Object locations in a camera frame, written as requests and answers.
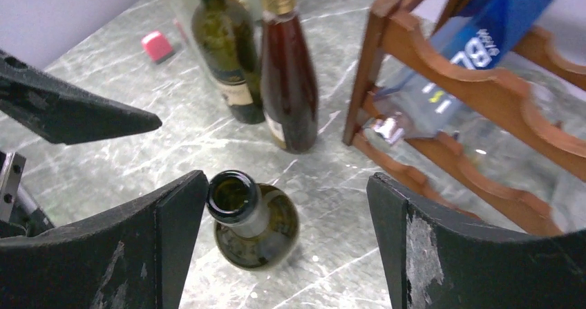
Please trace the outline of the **clear glass bottle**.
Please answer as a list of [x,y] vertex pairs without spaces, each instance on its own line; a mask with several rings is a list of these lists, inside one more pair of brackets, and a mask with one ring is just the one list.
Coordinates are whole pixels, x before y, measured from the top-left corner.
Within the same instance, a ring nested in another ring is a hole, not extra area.
[[195,10],[200,4],[200,0],[165,0],[173,11],[174,21],[176,28],[178,29],[184,45],[189,48],[191,54],[195,57],[198,62],[200,69],[203,71],[207,78],[207,82],[211,86],[215,86],[215,79],[209,70],[209,67],[200,52],[200,49],[194,39],[191,20]]

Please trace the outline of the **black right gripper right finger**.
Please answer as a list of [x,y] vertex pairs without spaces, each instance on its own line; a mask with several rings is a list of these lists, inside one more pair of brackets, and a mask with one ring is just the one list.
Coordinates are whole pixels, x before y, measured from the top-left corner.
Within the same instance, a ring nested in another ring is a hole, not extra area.
[[384,173],[367,197],[394,308],[584,308],[585,231],[534,236],[433,202]]

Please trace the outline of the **dark green wine bottle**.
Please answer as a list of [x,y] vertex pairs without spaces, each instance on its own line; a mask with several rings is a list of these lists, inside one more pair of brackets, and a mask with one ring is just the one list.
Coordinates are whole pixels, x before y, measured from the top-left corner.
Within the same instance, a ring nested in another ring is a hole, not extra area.
[[200,0],[191,31],[231,114],[245,124],[264,122],[254,21],[245,6],[239,0]]

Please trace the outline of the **dark bottle brown label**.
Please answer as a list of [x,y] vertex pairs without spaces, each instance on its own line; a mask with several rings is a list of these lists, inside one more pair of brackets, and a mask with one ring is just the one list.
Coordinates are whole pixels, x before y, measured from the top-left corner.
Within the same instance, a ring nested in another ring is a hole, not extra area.
[[207,209],[220,253],[237,268],[272,269],[293,251],[300,231],[297,209],[279,188],[227,170],[209,181]]

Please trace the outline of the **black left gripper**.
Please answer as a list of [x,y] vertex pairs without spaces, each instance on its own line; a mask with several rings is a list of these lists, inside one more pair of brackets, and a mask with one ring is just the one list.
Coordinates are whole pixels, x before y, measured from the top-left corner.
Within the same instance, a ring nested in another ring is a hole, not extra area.
[[[154,113],[110,100],[1,51],[1,111],[53,144],[80,144],[154,131]],[[55,227],[21,184],[26,158],[1,152],[1,238]]]

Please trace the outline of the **gold foil wine bottle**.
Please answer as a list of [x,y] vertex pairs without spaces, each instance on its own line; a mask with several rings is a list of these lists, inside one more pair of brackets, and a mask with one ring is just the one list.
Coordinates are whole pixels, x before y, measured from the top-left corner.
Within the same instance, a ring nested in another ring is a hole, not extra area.
[[261,97],[277,146],[304,153],[317,137],[319,94],[296,0],[261,0]]

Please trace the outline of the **blue label clear bottle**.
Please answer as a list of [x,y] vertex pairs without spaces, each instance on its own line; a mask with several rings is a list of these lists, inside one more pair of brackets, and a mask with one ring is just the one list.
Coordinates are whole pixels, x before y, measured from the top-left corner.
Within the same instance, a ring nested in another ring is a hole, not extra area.
[[[429,43],[453,65],[489,70],[522,39],[553,0],[470,0]],[[393,146],[407,138],[433,138],[463,103],[409,67],[386,80],[373,103],[380,118],[365,124],[372,144]]]

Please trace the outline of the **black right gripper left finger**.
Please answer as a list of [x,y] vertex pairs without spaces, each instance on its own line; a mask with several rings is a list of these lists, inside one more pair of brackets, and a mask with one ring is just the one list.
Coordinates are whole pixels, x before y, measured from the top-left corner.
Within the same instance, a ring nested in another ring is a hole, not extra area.
[[208,190],[192,171],[35,237],[1,240],[2,308],[177,308]]

